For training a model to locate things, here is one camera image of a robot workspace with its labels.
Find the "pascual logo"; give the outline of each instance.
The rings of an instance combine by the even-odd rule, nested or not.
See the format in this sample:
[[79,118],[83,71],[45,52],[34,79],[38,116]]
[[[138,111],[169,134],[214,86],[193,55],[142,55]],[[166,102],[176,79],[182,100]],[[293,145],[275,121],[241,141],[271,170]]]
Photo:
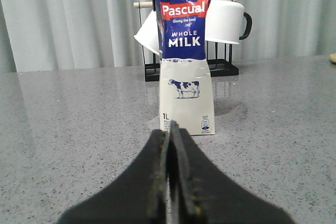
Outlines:
[[179,4],[161,3],[161,15],[164,19],[177,17],[187,17],[197,15],[204,18],[208,9],[208,0],[198,0],[196,2],[186,2]]

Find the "black plastic part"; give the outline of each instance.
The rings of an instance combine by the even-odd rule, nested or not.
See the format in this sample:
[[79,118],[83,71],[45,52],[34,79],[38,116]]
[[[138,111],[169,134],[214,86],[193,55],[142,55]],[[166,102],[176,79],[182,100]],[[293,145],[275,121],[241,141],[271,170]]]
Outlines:
[[[179,197],[175,201],[183,209],[174,213],[180,215],[180,221],[175,223],[294,224],[282,209],[259,199],[223,174],[187,130],[179,129],[175,122],[171,125],[170,141],[178,170],[172,176],[169,174],[170,184],[172,193]],[[176,194],[175,188],[182,192]]]
[[239,37],[239,40],[246,39],[250,35],[251,29],[252,29],[251,16],[248,13],[244,13],[244,18],[246,18],[246,28],[245,28],[243,35]]
[[109,186],[65,212],[59,224],[166,222],[168,139],[154,130],[129,167]]

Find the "wooden dowel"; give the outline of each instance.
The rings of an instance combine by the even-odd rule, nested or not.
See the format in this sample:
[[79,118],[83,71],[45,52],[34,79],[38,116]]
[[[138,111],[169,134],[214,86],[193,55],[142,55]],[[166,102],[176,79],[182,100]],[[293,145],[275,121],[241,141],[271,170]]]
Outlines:
[[152,2],[134,2],[134,8],[152,8]]

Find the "yellow object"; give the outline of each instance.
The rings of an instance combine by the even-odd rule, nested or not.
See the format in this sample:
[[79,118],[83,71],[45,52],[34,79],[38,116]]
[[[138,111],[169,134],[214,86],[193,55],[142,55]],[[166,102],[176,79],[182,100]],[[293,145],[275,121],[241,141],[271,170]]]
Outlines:
[[336,63],[336,54],[331,54],[329,58],[332,62]]

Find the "black mug handle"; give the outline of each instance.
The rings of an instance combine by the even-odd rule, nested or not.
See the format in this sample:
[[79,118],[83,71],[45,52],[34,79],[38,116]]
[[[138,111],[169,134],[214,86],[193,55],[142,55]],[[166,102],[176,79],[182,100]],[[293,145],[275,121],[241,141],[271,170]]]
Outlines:
[[250,35],[251,28],[252,28],[251,16],[248,13],[244,13],[244,18],[246,18],[246,28],[245,28],[244,34],[239,37],[239,40],[246,39]]

